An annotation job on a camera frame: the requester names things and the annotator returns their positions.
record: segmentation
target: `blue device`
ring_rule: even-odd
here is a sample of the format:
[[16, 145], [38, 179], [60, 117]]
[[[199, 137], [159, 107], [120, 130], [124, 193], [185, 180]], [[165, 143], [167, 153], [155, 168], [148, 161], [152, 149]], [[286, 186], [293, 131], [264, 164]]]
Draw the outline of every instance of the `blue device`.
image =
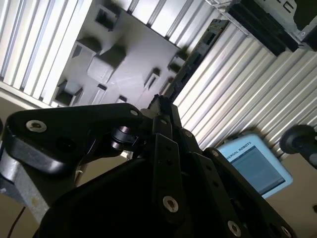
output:
[[290, 173], [255, 134], [229, 141], [218, 150], [263, 198], [293, 182]]

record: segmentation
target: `black metal frame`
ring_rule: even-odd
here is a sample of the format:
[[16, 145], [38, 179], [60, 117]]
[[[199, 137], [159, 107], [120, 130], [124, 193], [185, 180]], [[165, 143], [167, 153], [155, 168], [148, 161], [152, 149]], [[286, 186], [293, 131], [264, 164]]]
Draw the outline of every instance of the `black metal frame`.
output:
[[[47, 130], [29, 131], [26, 123], [34, 119]], [[36, 171], [27, 171], [34, 181], [48, 178], [51, 185], [67, 184], [80, 164], [134, 152], [132, 160], [78, 188], [55, 187], [38, 238], [296, 237], [219, 151], [200, 150], [162, 96], [142, 113], [130, 104], [18, 112], [8, 118], [3, 140], [2, 151]], [[163, 203], [167, 196], [176, 201], [175, 212]]]

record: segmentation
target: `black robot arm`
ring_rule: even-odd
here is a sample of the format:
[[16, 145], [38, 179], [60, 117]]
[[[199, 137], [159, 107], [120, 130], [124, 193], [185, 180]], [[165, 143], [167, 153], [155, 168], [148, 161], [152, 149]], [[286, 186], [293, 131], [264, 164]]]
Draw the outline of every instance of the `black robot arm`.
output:
[[[122, 150], [133, 158], [75, 188], [75, 170]], [[295, 238], [213, 148], [201, 151], [177, 108], [130, 104], [18, 112], [4, 127], [0, 185], [41, 222], [35, 237]]]

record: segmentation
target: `black cable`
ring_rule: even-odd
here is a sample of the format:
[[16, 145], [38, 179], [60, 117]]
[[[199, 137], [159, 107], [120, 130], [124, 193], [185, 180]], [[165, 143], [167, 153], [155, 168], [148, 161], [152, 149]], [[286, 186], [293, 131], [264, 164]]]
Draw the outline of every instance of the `black cable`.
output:
[[11, 237], [12, 232], [13, 232], [13, 230], [14, 230], [14, 227], [15, 227], [15, 225], [17, 224], [17, 222], [19, 221], [20, 217], [22, 216], [24, 210], [25, 210], [25, 207], [22, 208], [22, 210], [20, 211], [19, 215], [15, 218], [15, 221], [13, 222], [13, 224], [12, 224], [12, 226], [11, 226], [11, 229], [10, 229], [10, 231], [9, 231], [9, 234], [8, 234], [7, 238], [10, 238], [10, 237]]

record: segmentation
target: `display screen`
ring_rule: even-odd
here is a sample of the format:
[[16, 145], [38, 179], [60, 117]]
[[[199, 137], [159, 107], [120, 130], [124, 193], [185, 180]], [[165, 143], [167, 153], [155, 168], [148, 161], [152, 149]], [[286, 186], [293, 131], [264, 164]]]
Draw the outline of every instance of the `display screen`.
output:
[[261, 195], [285, 182], [255, 146], [234, 159], [231, 164]]

